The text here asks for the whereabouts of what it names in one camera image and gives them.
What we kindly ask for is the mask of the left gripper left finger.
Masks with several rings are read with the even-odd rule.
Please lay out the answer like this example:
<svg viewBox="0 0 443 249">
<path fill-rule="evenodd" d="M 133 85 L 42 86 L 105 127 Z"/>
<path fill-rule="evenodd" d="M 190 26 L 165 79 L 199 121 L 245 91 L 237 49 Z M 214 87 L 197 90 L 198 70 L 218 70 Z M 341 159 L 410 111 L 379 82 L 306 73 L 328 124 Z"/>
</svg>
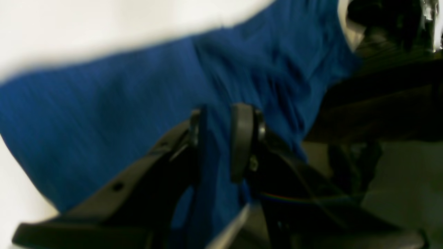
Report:
<svg viewBox="0 0 443 249">
<path fill-rule="evenodd" d="M 167 132 L 140 160 L 70 211 L 22 223 L 15 245 L 28 249 L 165 249 L 177 203 L 198 183 L 201 111 Z"/>
</svg>

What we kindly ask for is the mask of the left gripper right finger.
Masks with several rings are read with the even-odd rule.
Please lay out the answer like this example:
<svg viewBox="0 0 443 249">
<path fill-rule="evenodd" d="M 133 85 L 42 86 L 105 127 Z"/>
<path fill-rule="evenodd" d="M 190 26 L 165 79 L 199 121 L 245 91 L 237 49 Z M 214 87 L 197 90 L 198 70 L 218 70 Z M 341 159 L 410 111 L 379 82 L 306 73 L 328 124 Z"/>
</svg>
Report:
<svg viewBox="0 0 443 249">
<path fill-rule="evenodd" d="M 426 248 L 421 230 L 370 214 L 302 162 L 254 106 L 232 107 L 231 147 L 231 181 L 260 201 L 272 249 Z"/>
</svg>

